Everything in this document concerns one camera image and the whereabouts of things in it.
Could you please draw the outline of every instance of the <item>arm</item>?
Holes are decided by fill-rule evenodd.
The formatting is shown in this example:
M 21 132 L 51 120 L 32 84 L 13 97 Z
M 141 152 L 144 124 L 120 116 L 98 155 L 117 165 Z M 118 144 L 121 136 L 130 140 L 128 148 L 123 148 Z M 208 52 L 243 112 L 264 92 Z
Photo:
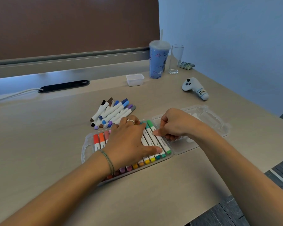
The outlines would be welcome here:
M 128 118 L 140 124 L 135 116 Z M 122 118 L 120 125 L 112 126 L 109 141 L 104 148 L 115 169 L 132 165 L 146 155 L 162 151 L 161 148 L 145 147 L 141 144 L 142 131 L 146 124 L 134 125 L 133 122 L 126 121 L 127 118 Z M 111 172 L 107 159 L 97 151 L 84 164 L 42 192 L 0 225 L 61 225 L 80 201 L 109 174 Z
M 169 109 L 153 134 L 175 140 L 187 135 L 204 151 L 250 225 L 283 226 L 283 190 L 213 129 L 178 109 Z

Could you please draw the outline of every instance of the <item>white cable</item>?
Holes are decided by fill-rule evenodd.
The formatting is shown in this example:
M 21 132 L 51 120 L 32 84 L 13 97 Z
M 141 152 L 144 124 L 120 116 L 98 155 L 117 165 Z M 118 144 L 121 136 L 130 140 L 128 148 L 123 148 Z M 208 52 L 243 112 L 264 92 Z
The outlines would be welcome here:
M 22 94 L 22 93 L 26 93 L 26 92 L 28 92 L 28 91 L 32 91 L 32 90 L 41 90 L 41 91 L 43 91 L 43 89 L 40 89 L 40 88 L 26 89 L 26 90 L 23 90 L 23 91 L 20 91 L 20 92 L 17 92 L 17 93 L 8 95 L 8 96 L 6 96 L 6 97 L 0 98 L 0 101 L 3 100 L 3 99 L 6 99 L 6 98 L 10 98 L 10 97 L 13 97 L 13 96 Z

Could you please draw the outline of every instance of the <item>light blue wall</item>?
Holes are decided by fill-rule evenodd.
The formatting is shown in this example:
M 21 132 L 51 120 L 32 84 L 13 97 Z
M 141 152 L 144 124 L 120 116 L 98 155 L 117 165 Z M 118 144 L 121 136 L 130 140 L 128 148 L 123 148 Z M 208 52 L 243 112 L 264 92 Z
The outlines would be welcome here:
M 283 0 L 159 0 L 159 12 L 163 40 L 185 45 L 183 61 L 283 113 Z

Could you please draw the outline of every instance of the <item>plush game controller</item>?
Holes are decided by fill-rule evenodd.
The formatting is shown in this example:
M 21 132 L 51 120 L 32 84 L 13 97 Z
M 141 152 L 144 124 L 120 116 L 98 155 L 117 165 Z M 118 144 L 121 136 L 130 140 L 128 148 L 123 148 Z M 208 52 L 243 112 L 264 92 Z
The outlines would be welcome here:
M 208 93 L 196 78 L 188 78 L 183 84 L 184 91 L 193 90 L 204 101 L 208 99 Z

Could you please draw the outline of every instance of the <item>ring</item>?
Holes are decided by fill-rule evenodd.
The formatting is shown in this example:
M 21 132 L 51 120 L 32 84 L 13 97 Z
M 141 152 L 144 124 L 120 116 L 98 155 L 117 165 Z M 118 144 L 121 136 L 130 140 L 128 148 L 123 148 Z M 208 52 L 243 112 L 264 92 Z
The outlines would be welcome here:
M 128 121 L 132 121 L 133 124 L 135 124 L 135 121 L 134 121 L 134 120 L 128 119 L 127 122 L 128 122 Z

